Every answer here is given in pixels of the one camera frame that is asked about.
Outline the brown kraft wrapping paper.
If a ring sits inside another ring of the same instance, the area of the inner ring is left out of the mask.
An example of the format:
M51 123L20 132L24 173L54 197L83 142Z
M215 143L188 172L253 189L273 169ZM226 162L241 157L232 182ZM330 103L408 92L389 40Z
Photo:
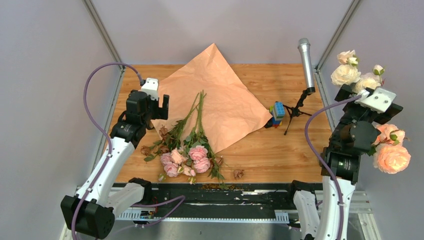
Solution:
M203 91L202 125L214 152L222 151L264 127L269 110L248 90L215 44L159 81L160 96L169 96L168 120L154 127L171 129L185 118L195 97Z

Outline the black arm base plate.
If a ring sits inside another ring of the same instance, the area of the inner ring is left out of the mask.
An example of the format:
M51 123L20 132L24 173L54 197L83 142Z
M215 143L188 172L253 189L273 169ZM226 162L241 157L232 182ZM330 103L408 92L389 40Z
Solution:
M215 183L154 183L141 201L155 207L156 217L273 218L276 210L298 221L290 183L232 183L221 189Z

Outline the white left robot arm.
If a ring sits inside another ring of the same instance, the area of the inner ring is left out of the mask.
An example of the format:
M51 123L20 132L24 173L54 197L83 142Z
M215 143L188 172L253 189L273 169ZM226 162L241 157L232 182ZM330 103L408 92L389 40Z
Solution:
M85 183L73 196L66 195L60 203L71 237L78 234L105 239L111 232L116 218L130 206L142 207L153 201L150 184L135 178L125 187L110 194L124 163L137 149L141 139L151 129L152 120L167 120L169 95L162 98L146 91L132 90L126 100L126 109L119 116L111 133L106 134L107 147Z

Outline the white roses stem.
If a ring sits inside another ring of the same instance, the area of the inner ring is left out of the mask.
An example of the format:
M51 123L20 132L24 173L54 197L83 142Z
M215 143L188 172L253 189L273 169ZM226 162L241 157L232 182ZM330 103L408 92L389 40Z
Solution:
M348 50L342 51L337 56L339 66L332 72L330 79L333 85L352 86L355 93L359 93L366 88L375 90L384 84L383 74L385 68L376 64L371 72L362 73L359 71L359 58L356 51Z

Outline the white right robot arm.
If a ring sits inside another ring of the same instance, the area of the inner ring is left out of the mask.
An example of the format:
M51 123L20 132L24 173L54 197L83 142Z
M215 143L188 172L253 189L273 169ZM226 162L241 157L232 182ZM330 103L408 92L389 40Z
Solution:
M322 175L323 200L317 207L315 191L309 183L294 180L285 195L286 204L297 209L301 239L345 240L351 200L358 182L361 156L374 154L381 131L374 123L386 124L403 107L394 103L396 94L382 87L365 88L354 93L344 84L328 105L307 120L304 135L307 144L317 156ZM343 105L343 116L333 130L328 146L318 152L309 137L309 126L320 113Z

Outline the rose bouquet with green leaves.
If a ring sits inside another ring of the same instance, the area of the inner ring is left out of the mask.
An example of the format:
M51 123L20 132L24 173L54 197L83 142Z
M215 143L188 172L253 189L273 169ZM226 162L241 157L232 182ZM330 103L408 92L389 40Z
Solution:
M177 120L171 129L162 126L161 139L140 148L145 162L159 158L163 166L159 182L187 176L188 183L193 185L199 175L208 173L208 177L217 179L220 189L229 189L221 173L223 158L216 156L203 126L206 95L203 90L199 92L185 118Z

